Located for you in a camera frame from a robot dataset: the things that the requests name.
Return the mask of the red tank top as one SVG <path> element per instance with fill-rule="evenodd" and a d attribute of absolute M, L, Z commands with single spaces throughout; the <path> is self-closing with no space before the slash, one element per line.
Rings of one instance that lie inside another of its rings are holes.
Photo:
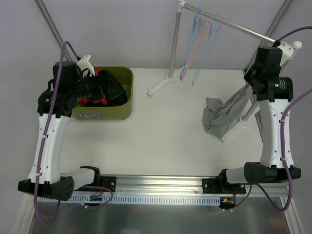
<path fill-rule="evenodd" d="M 107 105 L 107 99 L 104 97 L 103 99 L 101 100 L 87 100 L 86 98 L 81 98 L 78 100 L 79 104 L 82 106 L 82 107 L 104 107 L 105 105 Z"/>

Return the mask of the grey tank top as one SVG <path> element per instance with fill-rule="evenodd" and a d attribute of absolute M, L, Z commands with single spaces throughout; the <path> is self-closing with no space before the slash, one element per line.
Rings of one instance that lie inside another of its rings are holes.
<path fill-rule="evenodd" d="M 219 98 L 206 98 L 206 107 L 203 109 L 202 123 L 206 133 L 221 139 L 230 129 L 234 121 L 238 120 L 243 110 L 245 109 L 252 88 L 249 89 L 235 108 L 227 115 L 228 107 L 225 107 L 225 102 Z"/>

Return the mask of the blue hanger with black top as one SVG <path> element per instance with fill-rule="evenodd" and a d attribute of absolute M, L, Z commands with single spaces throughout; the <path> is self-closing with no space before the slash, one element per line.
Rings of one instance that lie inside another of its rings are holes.
<path fill-rule="evenodd" d="M 214 14 L 213 18 L 211 19 L 211 25 L 209 28 L 209 32 L 207 35 L 207 39 L 205 40 L 205 43 L 199 50 L 199 54 L 195 58 L 195 60 L 192 62 L 192 65 L 196 66 L 196 71 L 192 79 L 191 85 L 194 86 L 197 77 L 202 69 L 202 66 L 204 65 L 204 62 L 207 60 L 207 57 L 212 49 L 212 46 L 219 34 L 219 30 L 221 25 L 218 25 L 217 27 L 214 27 L 213 24 L 215 22 L 217 14 Z"/>

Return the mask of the black tank top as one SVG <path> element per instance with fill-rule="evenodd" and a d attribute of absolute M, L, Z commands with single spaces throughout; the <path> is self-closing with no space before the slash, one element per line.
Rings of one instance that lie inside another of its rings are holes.
<path fill-rule="evenodd" d="M 85 98 L 83 107 L 114 107 L 128 101 L 127 92 L 109 70 L 98 70 L 97 78 L 101 98 Z"/>

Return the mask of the green tank top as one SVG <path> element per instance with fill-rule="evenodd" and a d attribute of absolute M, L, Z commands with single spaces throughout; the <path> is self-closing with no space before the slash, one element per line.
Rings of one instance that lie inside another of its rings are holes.
<path fill-rule="evenodd" d="M 130 101 L 131 97 L 132 97 L 132 87 L 129 85 L 123 85 L 123 89 L 126 92 L 126 96 L 128 101 Z"/>

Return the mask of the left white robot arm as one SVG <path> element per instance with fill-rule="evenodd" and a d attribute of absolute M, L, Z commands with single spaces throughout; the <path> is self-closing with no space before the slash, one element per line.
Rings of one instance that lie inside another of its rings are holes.
<path fill-rule="evenodd" d="M 48 88 L 38 98 L 39 137 L 32 169 L 18 190 L 36 197 L 67 201 L 75 190 L 95 191 L 103 185 L 100 170 L 81 166 L 62 174 L 63 135 L 71 117 L 126 119 L 132 107 L 134 74 L 127 67 L 85 66 L 57 62 Z"/>

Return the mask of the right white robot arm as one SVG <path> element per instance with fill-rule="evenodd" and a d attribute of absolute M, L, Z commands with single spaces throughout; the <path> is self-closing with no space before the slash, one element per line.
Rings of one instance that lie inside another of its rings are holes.
<path fill-rule="evenodd" d="M 291 60 L 296 49 L 287 44 L 261 46 L 253 65 L 244 75 L 259 103 L 262 118 L 262 155 L 259 162 L 243 167 L 223 169 L 216 178 L 218 189 L 225 194 L 244 189 L 246 184 L 292 183 L 301 177 L 290 150 L 287 118 L 293 101 L 293 81 L 280 76 L 282 66 Z"/>

